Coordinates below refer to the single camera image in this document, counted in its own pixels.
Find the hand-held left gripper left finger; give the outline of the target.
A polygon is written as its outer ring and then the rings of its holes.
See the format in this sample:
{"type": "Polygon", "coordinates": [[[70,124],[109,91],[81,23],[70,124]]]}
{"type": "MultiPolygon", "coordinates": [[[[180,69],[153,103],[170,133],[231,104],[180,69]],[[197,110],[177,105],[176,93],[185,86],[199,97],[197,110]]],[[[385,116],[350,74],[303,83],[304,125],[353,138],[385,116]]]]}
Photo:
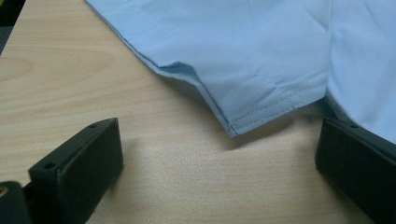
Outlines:
{"type": "Polygon", "coordinates": [[[35,224],[85,224],[123,168],[116,118],[95,122],[29,169],[35,224]]]}

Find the light blue short-sleeved shirt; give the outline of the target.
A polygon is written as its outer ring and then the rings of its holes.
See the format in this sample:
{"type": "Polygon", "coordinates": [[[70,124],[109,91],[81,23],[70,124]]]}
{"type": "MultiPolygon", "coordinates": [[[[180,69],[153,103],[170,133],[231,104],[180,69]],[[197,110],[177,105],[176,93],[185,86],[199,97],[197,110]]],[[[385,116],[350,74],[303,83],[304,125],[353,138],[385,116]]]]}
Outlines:
{"type": "Polygon", "coordinates": [[[396,0],[87,0],[155,73],[201,93],[228,135],[327,99],[396,144],[396,0]]]}

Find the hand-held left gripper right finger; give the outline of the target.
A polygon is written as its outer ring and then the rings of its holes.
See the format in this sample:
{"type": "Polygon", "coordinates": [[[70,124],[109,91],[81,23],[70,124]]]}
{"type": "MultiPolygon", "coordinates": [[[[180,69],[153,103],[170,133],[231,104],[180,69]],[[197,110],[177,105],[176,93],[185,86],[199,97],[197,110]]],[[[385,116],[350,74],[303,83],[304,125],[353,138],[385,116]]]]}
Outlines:
{"type": "Polygon", "coordinates": [[[375,224],[396,224],[396,145],[338,119],[322,122],[317,169],[375,224]]]}

